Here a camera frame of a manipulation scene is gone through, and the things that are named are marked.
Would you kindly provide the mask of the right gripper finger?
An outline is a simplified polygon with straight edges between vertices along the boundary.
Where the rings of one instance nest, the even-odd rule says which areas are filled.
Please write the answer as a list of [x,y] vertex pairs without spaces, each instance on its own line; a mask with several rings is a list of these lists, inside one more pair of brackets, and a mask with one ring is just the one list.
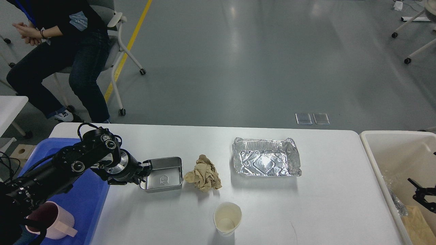
[[422,205],[425,209],[429,210],[432,213],[436,213],[436,203],[428,202],[426,200],[426,196],[435,196],[436,188],[435,187],[422,187],[415,180],[411,178],[407,178],[407,180],[416,188],[415,194],[413,195],[413,199]]

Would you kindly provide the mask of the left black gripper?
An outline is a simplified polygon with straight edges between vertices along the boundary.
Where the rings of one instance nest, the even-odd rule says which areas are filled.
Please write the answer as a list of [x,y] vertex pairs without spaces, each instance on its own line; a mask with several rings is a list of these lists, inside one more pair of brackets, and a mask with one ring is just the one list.
[[104,166],[104,173],[107,174],[108,185],[126,185],[134,183],[140,185],[147,181],[151,172],[141,172],[142,170],[152,170],[151,160],[145,160],[139,163],[129,152],[122,149],[120,151],[120,158],[115,161],[114,155],[112,162]]

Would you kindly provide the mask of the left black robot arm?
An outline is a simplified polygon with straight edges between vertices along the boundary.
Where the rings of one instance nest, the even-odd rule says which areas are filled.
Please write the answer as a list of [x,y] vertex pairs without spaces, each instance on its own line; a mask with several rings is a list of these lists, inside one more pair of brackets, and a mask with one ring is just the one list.
[[92,130],[84,135],[77,132],[79,142],[37,161],[22,176],[1,183],[2,245],[18,241],[23,225],[39,230],[31,245],[41,244],[48,227],[28,216],[52,196],[69,192],[88,169],[109,185],[139,185],[151,174],[151,161],[139,162],[122,149],[119,135],[94,124],[88,126]]

